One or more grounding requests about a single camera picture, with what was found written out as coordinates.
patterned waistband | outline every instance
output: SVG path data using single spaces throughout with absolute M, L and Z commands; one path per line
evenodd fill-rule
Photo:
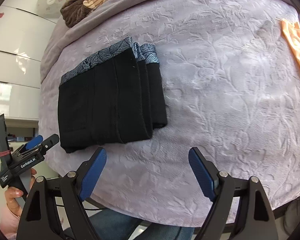
M 146 43 L 142 46 L 139 46 L 139 44 L 133 42 L 132 37 L 128 36 L 125 39 L 92 54 L 84 59 L 73 70 L 63 74 L 61 77 L 60 86 L 75 76 L 94 68 L 95 66 L 119 55 L 130 48 L 132 48 L 133 54 L 137 61 L 145 60 L 146 64 L 159 63 L 155 46 L 153 44 Z

bed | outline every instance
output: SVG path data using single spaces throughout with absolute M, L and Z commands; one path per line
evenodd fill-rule
M 151 222 L 199 227 L 211 203 L 188 163 L 197 146 L 219 170 L 259 177 L 275 209 L 300 195 L 300 69 L 282 18 L 300 21 L 289 0 L 109 0 L 71 29 L 60 19 L 41 65 L 39 132 L 59 133 L 61 76 L 132 36 L 156 46 L 168 125 L 151 140 L 103 145 L 108 159 L 91 198 Z M 97 147 L 66 154 L 57 145 L 46 161 L 64 176 Z

folded black pants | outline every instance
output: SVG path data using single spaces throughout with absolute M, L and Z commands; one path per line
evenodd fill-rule
M 128 48 L 60 85 L 60 143 L 67 153 L 150 139 L 153 128 L 167 124 L 159 64 L 137 60 Z

white drawer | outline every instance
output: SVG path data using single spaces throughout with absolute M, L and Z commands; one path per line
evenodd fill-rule
M 33 14 L 38 15 L 37 13 L 37 1 L 38 0 L 4 0 L 3 4 L 4 6 L 9 6 L 12 8 L 18 8 Z M 52 21 L 54 23 L 58 22 L 59 17 L 49 17 L 48 15 L 42 16 L 42 18 L 45 18 L 49 21 Z
M 40 89 L 0 82 L 0 114 L 7 119 L 39 120 Z
M 0 51 L 0 81 L 40 88 L 40 62 Z
M 55 23 L 0 6 L 0 51 L 41 61 Z

human hand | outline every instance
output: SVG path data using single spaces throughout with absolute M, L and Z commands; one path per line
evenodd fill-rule
M 30 188 L 34 184 L 35 177 L 33 175 L 37 174 L 37 171 L 31 168 L 31 181 L 30 181 Z M 6 198 L 7 207 L 10 211 L 15 214 L 16 216 L 21 216 L 22 208 L 19 206 L 16 198 L 21 197 L 23 192 L 15 187 L 8 187 L 8 189 L 4 192 L 4 196 Z

